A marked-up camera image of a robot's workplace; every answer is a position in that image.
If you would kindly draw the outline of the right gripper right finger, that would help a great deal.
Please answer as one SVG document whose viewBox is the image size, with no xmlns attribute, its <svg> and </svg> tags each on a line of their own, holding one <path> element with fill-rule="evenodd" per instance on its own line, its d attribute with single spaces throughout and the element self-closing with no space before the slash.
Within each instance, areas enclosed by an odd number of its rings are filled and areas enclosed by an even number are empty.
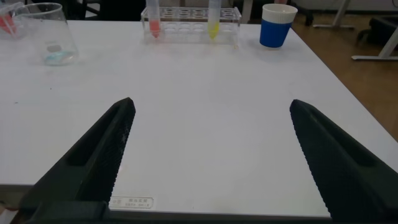
<svg viewBox="0 0 398 224">
<path fill-rule="evenodd" d="M 397 223 L 397 172 L 316 107 L 293 100 L 290 116 L 332 220 Z"/>
</svg>

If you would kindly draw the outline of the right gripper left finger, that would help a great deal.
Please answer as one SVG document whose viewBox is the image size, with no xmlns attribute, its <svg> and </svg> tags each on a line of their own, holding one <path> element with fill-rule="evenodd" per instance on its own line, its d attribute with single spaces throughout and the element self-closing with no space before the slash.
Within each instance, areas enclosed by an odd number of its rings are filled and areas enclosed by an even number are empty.
<svg viewBox="0 0 398 224">
<path fill-rule="evenodd" d="M 13 223 L 104 223 L 136 109 L 115 102 L 23 196 Z"/>
</svg>

